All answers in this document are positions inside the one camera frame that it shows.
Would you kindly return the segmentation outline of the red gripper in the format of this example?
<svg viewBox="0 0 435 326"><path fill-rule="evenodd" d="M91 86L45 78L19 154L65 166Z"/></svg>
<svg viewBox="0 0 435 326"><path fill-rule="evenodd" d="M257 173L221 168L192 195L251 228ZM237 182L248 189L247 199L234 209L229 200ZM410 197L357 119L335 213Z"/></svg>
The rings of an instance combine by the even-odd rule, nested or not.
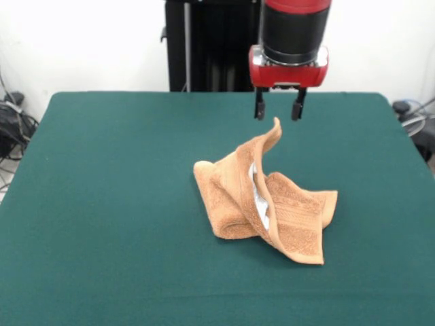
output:
<svg viewBox="0 0 435 326"><path fill-rule="evenodd" d="M328 63L329 53L325 46L319 49L313 62L299 66L273 63L266 57L261 45L252 46L249 50L249 74L251 83L256 87L254 118L264 119L266 103L263 95L269 88L296 86L300 88L292 105L291 119L298 121L302 117L307 88L322 85L328 71Z"/></svg>

